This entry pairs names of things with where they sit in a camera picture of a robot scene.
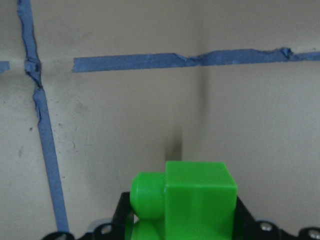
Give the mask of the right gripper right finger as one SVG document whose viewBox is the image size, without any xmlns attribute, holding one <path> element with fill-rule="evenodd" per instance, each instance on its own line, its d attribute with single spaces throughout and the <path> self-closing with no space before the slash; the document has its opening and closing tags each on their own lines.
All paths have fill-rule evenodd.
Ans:
<svg viewBox="0 0 320 240">
<path fill-rule="evenodd" d="M 236 199 L 234 213 L 233 240 L 318 240 L 320 228 L 302 228 L 298 234 L 290 234 L 267 220 L 256 220 L 242 200 Z"/>
</svg>

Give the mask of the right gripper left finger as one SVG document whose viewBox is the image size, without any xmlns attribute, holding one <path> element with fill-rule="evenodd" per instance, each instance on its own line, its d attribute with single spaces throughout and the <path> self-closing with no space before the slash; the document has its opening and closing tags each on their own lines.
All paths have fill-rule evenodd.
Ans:
<svg viewBox="0 0 320 240">
<path fill-rule="evenodd" d="M 129 240 L 134 225 L 134 212 L 130 204 L 130 193 L 120 195 L 117 207 L 110 220 L 103 221 L 87 231 L 81 240 Z"/>
</svg>

